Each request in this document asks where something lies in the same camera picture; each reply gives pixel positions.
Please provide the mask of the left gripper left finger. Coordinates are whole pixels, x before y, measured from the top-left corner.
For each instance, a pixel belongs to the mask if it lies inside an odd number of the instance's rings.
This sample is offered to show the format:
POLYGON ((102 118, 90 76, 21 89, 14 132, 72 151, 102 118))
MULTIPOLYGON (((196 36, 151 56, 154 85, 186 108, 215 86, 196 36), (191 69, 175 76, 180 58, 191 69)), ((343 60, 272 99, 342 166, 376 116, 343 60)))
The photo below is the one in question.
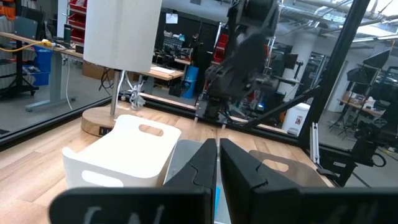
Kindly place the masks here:
POLYGON ((51 224, 213 224, 217 143, 207 139, 161 188, 66 190, 50 204, 51 224))

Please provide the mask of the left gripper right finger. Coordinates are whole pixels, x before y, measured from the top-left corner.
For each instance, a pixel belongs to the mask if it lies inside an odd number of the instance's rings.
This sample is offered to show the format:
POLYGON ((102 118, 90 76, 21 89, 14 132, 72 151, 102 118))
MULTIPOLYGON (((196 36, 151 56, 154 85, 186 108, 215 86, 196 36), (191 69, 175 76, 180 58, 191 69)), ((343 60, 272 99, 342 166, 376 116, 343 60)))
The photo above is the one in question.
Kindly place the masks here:
POLYGON ((398 224, 398 188, 302 187, 226 138, 220 167, 232 224, 398 224))

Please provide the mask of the dark translucent plastic bin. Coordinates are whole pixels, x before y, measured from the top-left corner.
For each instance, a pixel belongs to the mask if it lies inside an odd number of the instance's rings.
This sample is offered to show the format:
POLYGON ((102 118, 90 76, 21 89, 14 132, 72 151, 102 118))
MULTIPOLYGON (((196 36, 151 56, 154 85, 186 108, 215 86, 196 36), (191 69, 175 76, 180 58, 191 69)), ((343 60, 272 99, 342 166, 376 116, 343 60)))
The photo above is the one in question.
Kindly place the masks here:
POLYGON ((251 150, 250 155, 276 172, 304 187, 328 187, 325 181, 310 166, 284 157, 251 150))

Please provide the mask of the grey plastic bin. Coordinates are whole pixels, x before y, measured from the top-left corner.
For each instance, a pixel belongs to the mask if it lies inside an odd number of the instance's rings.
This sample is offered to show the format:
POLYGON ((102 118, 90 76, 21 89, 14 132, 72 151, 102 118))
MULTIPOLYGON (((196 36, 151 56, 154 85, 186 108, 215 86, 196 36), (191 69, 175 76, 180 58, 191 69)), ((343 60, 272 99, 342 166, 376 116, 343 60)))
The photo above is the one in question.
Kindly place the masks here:
MULTIPOLYGON (((201 146, 202 143, 191 140, 180 140, 177 142, 172 153, 170 164, 167 168, 167 174, 164 179, 164 184, 182 169, 182 167, 197 153, 201 146)), ((219 159, 217 159, 216 173, 216 186, 219 186, 221 188, 221 193, 218 204, 217 217, 216 219, 214 219, 214 224, 232 224, 228 210, 228 203, 223 189, 219 159)))

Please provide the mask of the white plastic bin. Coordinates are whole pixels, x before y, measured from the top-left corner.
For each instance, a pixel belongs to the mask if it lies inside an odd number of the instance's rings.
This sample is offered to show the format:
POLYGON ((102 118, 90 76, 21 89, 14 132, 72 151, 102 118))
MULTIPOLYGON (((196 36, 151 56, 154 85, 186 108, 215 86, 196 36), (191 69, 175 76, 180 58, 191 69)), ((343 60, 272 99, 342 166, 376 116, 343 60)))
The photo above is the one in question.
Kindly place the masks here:
POLYGON ((156 187, 180 135, 176 127, 121 115, 82 151, 62 149, 67 187, 156 187))

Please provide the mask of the silver aluminium bar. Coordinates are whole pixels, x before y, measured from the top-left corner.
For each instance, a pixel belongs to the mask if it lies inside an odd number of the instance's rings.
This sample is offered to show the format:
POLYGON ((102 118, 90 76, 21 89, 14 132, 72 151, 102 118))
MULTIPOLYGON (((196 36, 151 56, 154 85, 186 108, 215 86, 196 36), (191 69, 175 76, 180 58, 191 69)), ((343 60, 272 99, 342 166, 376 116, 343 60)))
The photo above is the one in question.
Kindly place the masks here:
POLYGON ((320 163, 318 124, 312 123, 310 128, 310 158, 315 164, 320 163))

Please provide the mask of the white trash can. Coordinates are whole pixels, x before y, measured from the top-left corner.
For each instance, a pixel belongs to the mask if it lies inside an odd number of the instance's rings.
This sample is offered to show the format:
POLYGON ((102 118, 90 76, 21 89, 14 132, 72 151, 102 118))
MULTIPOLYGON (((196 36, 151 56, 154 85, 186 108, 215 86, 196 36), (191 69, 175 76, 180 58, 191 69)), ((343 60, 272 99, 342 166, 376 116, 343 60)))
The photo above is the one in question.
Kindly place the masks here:
POLYGON ((296 106, 288 109, 285 114, 282 129, 289 134, 298 136, 303 127, 305 118, 308 115, 310 105, 306 103, 299 103, 296 106))

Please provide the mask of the blue barrel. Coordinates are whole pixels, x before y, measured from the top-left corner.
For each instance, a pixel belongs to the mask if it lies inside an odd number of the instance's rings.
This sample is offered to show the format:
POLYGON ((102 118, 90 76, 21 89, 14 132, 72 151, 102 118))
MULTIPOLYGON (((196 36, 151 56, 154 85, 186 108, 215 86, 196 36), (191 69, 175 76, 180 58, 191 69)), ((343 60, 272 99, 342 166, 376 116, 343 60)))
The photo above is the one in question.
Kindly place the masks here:
POLYGON ((183 98, 193 98, 193 93, 195 90, 195 83, 198 76, 198 67, 189 65, 185 74, 185 79, 183 81, 184 93, 183 98))

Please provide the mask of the cluttered wooden desk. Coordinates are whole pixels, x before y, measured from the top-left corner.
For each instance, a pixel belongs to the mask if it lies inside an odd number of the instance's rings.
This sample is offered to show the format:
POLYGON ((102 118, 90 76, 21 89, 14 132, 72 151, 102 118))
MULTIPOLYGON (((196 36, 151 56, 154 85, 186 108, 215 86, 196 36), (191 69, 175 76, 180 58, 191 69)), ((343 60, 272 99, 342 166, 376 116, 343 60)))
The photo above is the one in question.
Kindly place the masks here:
POLYGON ((365 96, 357 94, 352 91, 346 91, 341 98, 337 99, 340 103, 348 105, 350 108, 365 111, 373 116, 380 117, 385 110, 380 110, 375 107, 375 100, 365 100, 365 96))

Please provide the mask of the wooden workbench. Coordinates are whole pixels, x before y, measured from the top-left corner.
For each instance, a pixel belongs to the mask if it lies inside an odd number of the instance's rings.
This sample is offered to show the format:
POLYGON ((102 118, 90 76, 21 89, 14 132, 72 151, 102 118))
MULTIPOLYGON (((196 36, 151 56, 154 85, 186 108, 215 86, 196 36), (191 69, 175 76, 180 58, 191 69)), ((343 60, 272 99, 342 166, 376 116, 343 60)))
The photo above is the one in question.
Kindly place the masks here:
POLYGON ((150 70, 148 72, 138 72, 141 76, 146 76, 147 81, 144 84, 144 91, 147 94, 152 94, 155 79, 160 79, 163 81, 171 81, 176 78, 180 78, 183 76, 183 72, 180 70, 172 70, 168 68, 163 68, 157 65, 152 64, 150 70))

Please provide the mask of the cardboard box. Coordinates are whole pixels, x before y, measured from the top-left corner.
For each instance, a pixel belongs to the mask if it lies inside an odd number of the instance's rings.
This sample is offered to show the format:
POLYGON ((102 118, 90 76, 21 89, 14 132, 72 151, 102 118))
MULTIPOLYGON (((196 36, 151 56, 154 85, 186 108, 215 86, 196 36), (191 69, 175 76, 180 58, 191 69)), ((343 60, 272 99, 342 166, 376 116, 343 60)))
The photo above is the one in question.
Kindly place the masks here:
POLYGON ((96 80, 100 80, 106 69, 102 66, 89 63, 87 61, 83 62, 82 75, 96 80))

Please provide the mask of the red bin rack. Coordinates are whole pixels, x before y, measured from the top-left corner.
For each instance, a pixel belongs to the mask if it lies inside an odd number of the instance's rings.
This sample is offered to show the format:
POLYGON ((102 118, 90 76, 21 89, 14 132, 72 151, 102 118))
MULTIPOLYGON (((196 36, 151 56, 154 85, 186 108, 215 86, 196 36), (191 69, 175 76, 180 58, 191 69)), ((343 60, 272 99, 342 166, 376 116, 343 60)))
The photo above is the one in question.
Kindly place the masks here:
POLYGON ((213 64, 220 64, 224 60, 228 39, 229 39, 228 34, 219 35, 216 46, 213 51, 213 59, 212 59, 213 64))

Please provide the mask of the wooden desk with grey legs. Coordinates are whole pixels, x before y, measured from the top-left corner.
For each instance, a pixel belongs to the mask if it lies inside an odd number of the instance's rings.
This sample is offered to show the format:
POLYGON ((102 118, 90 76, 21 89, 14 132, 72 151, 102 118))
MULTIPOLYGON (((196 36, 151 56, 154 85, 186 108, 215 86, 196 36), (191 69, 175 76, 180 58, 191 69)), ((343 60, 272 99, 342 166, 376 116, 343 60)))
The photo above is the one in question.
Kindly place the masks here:
POLYGON ((52 66, 51 72, 49 76, 49 88, 50 88, 50 96, 47 101, 40 101, 38 103, 33 103, 25 106, 25 110, 28 112, 34 110, 41 110, 52 108, 63 103, 68 103, 70 105, 70 101, 75 101, 76 96, 68 96, 67 88, 68 88, 68 78, 67 75, 67 83, 65 87, 65 91, 62 91, 62 54, 68 57, 74 57, 77 60, 83 61, 83 55, 75 52, 71 49, 63 49, 57 47, 55 43, 49 40, 32 40, 25 37, 21 37, 15 34, 0 32, 1 37, 7 37, 10 39, 14 39, 16 41, 17 49, 11 51, 11 53, 15 53, 17 55, 16 60, 16 73, 14 74, 14 81, 7 87, 0 89, 0 98, 4 96, 16 96, 19 93, 31 92, 38 90, 38 87, 34 87, 26 82, 23 78, 22 73, 22 53, 21 50, 27 47, 31 47, 33 45, 40 45, 41 47, 50 49, 53 51, 52 55, 52 66))

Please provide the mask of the black studio softbox lights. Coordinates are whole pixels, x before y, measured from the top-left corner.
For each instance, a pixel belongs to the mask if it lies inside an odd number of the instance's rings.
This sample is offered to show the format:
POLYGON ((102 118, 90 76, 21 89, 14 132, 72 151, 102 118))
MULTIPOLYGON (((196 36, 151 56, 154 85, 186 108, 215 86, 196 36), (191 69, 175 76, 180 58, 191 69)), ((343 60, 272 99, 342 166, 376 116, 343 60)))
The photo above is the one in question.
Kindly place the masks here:
POLYGON ((347 72, 347 80, 349 82, 368 85, 371 83, 376 72, 383 68, 390 55, 390 50, 385 50, 376 55, 368 57, 363 64, 347 72))

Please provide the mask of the white shade table lamp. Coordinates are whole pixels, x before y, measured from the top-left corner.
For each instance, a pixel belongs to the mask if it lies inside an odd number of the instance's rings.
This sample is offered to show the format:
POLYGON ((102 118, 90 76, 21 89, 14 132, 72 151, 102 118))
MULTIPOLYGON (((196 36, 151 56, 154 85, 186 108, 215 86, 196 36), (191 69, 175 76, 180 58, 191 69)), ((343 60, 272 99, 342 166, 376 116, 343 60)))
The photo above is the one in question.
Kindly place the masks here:
POLYGON ((109 107, 85 110, 81 128, 102 137, 121 115, 118 96, 126 72, 149 72, 162 0, 88 0, 83 59, 114 72, 109 107))

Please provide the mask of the blue storage bins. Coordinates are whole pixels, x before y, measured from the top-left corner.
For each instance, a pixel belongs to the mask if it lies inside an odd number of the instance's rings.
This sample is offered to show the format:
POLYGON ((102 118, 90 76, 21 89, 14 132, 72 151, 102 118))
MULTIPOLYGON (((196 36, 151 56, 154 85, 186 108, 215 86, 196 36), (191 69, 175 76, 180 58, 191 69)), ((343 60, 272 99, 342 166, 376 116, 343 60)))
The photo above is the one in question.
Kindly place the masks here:
POLYGON ((52 65, 52 51, 39 46, 34 46, 36 57, 34 59, 34 67, 39 69, 39 72, 33 73, 35 78, 35 86, 45 86, 49 84, 49 75, 52 65))

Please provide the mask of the black shelf cart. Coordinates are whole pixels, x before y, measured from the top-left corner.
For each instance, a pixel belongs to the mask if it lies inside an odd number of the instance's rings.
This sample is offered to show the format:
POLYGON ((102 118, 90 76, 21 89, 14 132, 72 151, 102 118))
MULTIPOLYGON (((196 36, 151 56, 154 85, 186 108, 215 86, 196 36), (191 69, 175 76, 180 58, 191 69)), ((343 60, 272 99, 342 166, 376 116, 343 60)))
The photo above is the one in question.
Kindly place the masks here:
POLYGON ((0 99, 20 93, 33 96, 38 90, 35 78, 24 71, 24 64, 36 57, 34 45, 13 37, 21 12, 21 0, 0 0, 0 99))

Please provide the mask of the red bin shelf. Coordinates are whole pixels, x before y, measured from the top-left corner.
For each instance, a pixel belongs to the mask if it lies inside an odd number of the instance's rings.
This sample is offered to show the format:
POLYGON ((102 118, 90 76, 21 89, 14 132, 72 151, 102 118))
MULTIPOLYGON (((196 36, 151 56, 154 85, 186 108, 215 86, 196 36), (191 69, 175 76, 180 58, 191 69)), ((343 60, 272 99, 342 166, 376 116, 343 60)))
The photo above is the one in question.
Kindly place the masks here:
POLYGON ((68 0, 68 24, 72 27, 71 40, 84 44, 88 0, 68 0))

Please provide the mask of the black mounting bracket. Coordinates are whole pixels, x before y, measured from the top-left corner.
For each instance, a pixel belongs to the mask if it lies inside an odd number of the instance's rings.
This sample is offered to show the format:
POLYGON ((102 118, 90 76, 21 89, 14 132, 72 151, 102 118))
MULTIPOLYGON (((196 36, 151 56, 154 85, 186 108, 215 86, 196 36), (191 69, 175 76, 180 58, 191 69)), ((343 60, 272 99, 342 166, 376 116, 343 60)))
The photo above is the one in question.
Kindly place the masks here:
POLYGON ((354 132, 356 142, 351 149, 340 149, 317 144, 319 168, 317 172, 344 187, 358 164, 368 167, 384 167, 386 159, 377 152, 381 144, 381 132, 387 121, 376 118, 370 123, 360 122, 354 132))

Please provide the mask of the black aluminium table frame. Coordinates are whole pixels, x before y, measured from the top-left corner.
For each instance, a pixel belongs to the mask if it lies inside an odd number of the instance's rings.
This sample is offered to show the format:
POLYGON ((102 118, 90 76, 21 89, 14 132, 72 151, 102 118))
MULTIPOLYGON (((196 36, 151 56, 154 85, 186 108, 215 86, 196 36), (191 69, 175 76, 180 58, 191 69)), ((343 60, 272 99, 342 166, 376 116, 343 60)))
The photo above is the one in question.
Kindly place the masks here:
MULTIPOLYGON (((338 36, 334 49, 331 53, 328 67, 324 71, 323 80, 316 88, 314 88, 312 91, 309 91, 307 94, 308 96, 313 97, 313 103, 299 136, 288 138, 287 136, 277 134, 275 131, 266 131, 262 136, 270 136, 278 141, 287 141, 288 143, 297 144, 304 149, 309 147, 310 127, 312 123, 319 122, 324 107, 326 106, 326 102, 328 101, 328 97, 333 86, 335 85, 338 74, 340 73, 343 61, 345 60, 348 50, 351 47, 352 41, 356 35, 356 31, 360 23, 360 17, 364 15, 364 8, 368 4, 369 0, 365 0, 364 2, 361 2, 360 0, 353 1, 353 5, 348 11, 342 31, 338 36)), ((78 108, 74 111, 67 112, 63 115, 56 116, 52 119, 48 119, 28 128, 8 134, 6 137, 0 138, 0 152, 6 151, 9 148, 16 146, 28 139, 32 139, 51 129, 59 127, 62 124, 81 116, 84 110, 107 105, 110 101, 111 98, 107 97, 103 100, 78 108)))

